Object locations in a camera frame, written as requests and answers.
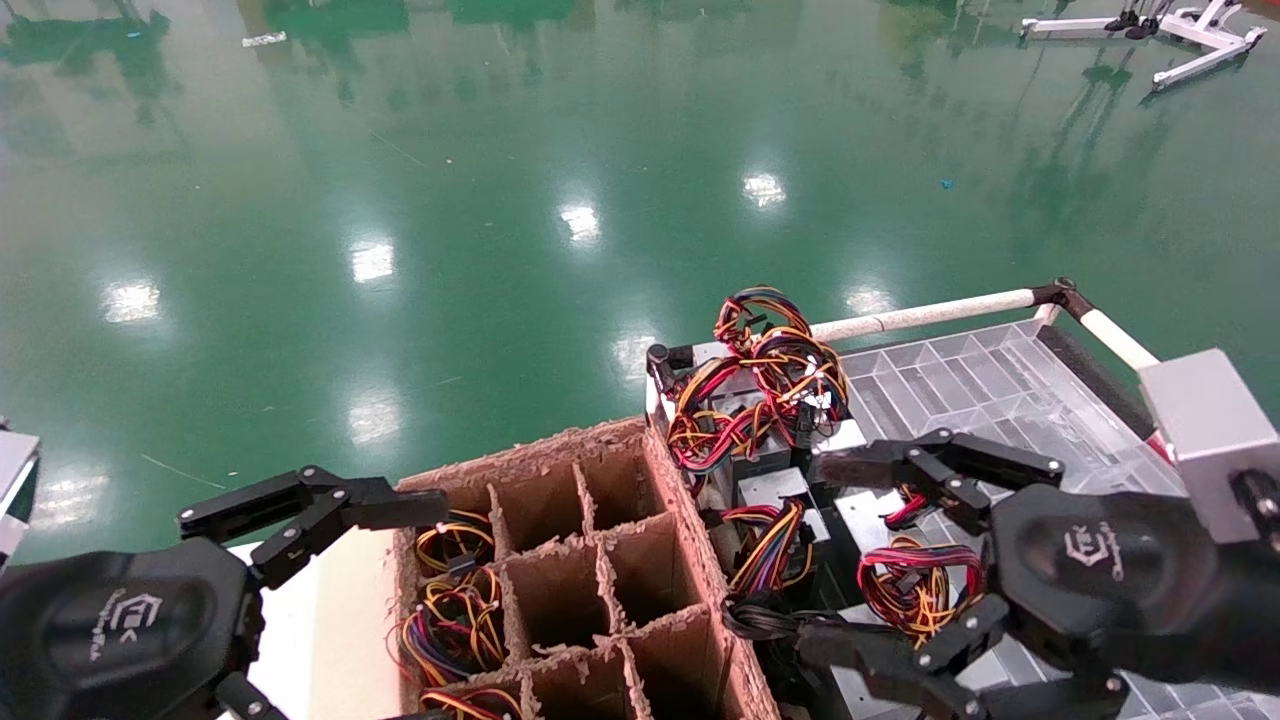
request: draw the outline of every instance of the white pole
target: white pole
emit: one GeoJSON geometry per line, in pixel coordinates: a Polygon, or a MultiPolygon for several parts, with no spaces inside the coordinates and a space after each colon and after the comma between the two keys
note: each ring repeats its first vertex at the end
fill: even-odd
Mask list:
{"type": "Polygon", "coordinates": [[[951,300],[948,302],[923,305],[920,307],[908,307],[905,310],[891,310],[888,313],[863,315],[861,318],[850,318],[847,320],[819,323],[813,325],[810,331],[813,332],[813,338],[818,342],[833,342],[837,340],[861,337],[883,331],[915,328],[932,323],[943,323],[946,320],[959,320],[961,318],[974,318],[977,315],[1001,313],[1004,310],[1018,310],[1021,307],[1030,307],[1034,304],[1036,296],[1030,290],[1011,290],[1009,292],[982,295],[978,297],[968,297],[965,300],[951,300]]]}
{"type": "Polygon", "coordinates": [[[1138,341],[1133,340],[1129,333],[1124,332],[1120,325],[1115,324],[1111,318],[1107,318],[1097,307],[1082,315],[1080,324],[1134,370],[1149,368],[1160,363],[1155,355],[1139,345],[1138,341]]]}

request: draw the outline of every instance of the plastic grid tray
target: plastic grid tray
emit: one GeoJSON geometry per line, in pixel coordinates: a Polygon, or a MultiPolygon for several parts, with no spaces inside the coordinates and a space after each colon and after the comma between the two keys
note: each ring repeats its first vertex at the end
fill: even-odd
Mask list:
{"type": "MultiPolygon", "coordinates": [[[[1027,320],[847,355],[842,365],[852,386],[850,411],[869,441],[951,428],[1060,459],[1066,464],[1061,487],[1069,492],[1187,495],[1178,474],[1143,438],[1037,340],[1039,328],[1039,322],[1027,320]]],[[[996,500],[1007,495],[983,489],[996,500]]],[[[858,495],[846,492],[840,501],[851,528],[882,528],[878,514],[896,496],[879,497],[877,507],[867,495],[855,500],[858,495]]],[[[929,543],[980,544],[940,512],[922,521],[919,530],[929,543]]],[[[868,619],[869,612],[861,610],[849,614],[868,619]]],[[[1061,676],[1009,638],[988,657],[995,662],[984,659],[963,679],[987,687],[1061,676]]],[[[856,674],[841,671],[838,678],[855,720],[910,720],[918,712],[868,698],[856,674]]],[[[1133,692],[1123,720],[1280,720],[1275,698],[1208,684],[1125,678],[1133,692]]]]}

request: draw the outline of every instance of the electrical cable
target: electrical cable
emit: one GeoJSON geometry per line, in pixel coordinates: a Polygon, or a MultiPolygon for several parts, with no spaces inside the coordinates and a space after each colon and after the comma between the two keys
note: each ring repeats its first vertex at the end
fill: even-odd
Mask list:
{"type": "Polygon", "coordinates": [[[419,697],[422,708],[442,710],[453,714],[454,720],[524,720],[520,702],[511,693],[497,688],[454,696],[438,691],[426,691],[419,697]]]}
{"type": "Polygon", "coordinates": [[[909,536],[897,536],[888,547],[865,553],[858,565],[858,587],[868,607],[914,638],[916,648],[987,592],[982,560],[972,548],[925,547],[909,536]],[[954,602],[947,577],[952,566],[966,569],[965,585],[954,602]]]}
{"type": "Polygon", "coordinates": [[[461,580],[429,582],[421,605],[399,624],[399,644],[429,689],[500,667],[507,652],[498,577],[479,568],[461,580]]]}
{"type": "Polygon", "coordinates": [[[812,337],[804,315],[776,288],[749,287],[726,299],[713,333],[730,355],[703,363],[668,391],[675,413],[667,445],[676,464],[694,475],[694,497],[705,475],[730,457],[754,460],[772,432],[792,447],[806,446],[812,433],[829,437],[849,416],[840,356],[812,337]],[[769,314],[782,324],[756,334],[754,325],[769,314]],[[741,369],[751,372],[763,400],[732,414],[704,407],[741,369]]]}
{"type": "Polygon", "coordinates": [[[902,496],[902,507],[895,512],[882,516],[884,519],[884,527],[893,532],[901,532],[910,528],[916,520],[920,519],[922,515],[931,510],[929,500],[913,491],[910,486],[897,486],[897,493],[902,496]]]}
{"type": "Polygon", "coordinates": [[[742,544],[745,559],[728,583],[730,592],[781,591],[799,583],[813,570],[813,543],[804,542],[804,566],[797,574],[783,577],[804,524],[804,510],[803,502],[788,497],[781,510],[769,505],[750,505],[721,512],[721,519],[749,528],[742,544]]]}
{"type": "Polygon", "coordinates": [[[753,642],[794,638],[805,623],[846,623],[836,612],[819,610],[788,612],[786,602],[773,592],[726,597],[721,605],[721,620],[728,632],[753,642]]]}
{"type": "Polygon", "coordinates": [[[448,573],[449,561],[471,555],[476,565],[493,560],[493,525],[489,518],[465,510],[449,510],[444,523],[417,536],[417,559],[435,573],[448,573]]]}

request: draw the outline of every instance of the robotic hand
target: robotic hand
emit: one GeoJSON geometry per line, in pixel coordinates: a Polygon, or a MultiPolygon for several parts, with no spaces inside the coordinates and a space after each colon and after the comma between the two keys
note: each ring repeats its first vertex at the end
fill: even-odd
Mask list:
{"type": "Polygon", "coordinates": [[[209,720],[223,708],[285,720],[246,676],[262,589],[279,588],[352,527],[433,525],[447,514],[443,493],[397,493],[384,478],[307,466],[183,510],[183,541],[172,548],[9,569],[0,720],[209,720]],[[220,544],[285,520],[248,566],[220,544]]]}
{"type": "Polygon", "coordinates": [[[879,625],[818,621],[800,626],[800,657],[932,717],[1111,720],[1129,693],[1115,670],[1280,693],[1275,428],[1219,351],[1146,370],[1143,389],[1189,498],[1062,492],[1059,461],[948,430],[819,456],[810,482],[906,484],[984,534],[988,592],[919,650],[879,625]],[[992,505],[975,480],[1014,495],[992,505]],[[1071,675],[957,683],[1005,633],[1071,675]]]}

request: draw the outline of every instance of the black cable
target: black cable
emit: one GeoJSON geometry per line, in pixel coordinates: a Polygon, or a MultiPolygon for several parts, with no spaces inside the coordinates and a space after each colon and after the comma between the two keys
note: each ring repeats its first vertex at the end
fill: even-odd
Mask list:
{"type": "Polygon", "coordinates": [[[782,597],[774,592],[726,597],[721,607],[721,619],[728,632],[753,642],[792,638],[806,623],[846,623],[836,612],[817,610],[788,612],[782,597]]]}

